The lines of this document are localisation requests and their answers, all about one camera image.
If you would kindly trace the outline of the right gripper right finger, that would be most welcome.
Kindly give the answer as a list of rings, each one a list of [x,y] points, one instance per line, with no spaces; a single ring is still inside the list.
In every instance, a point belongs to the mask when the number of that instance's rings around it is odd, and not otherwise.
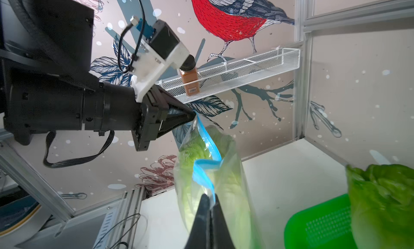
[[[215,204],[209,212],[209,248],[235,249],[217,195]]]

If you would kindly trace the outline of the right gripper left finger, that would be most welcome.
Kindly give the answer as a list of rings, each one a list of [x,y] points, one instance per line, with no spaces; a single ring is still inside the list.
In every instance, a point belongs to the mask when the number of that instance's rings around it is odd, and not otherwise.
[[[185,249],[210,248],[210,198],[202,195]]]

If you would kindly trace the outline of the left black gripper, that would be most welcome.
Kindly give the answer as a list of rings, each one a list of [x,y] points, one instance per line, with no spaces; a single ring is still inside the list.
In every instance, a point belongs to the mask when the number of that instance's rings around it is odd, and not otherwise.
[[[138,151],[173,129],[192,122],[196,113],[159,85],[152,87],[161,116],[145,115],[131,87],[99,83],[96,91],[58,77],[11,71],[6,74],[6,130],[23,146],[35,134],[57,130],[130,130]]]

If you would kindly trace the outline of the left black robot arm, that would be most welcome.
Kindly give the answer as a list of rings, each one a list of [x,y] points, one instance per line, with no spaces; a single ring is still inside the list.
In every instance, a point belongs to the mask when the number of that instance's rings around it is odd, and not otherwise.
[[[107,135],[131,131],[136,150],[196,114],[156,82],[179,69],[189,51],[169,25],[134,16],[135,50],[114,40],[117,58],[91,60],[94,12],[75,0],[1,0],[1,112],[4,128],[21,145],[59,130]]]

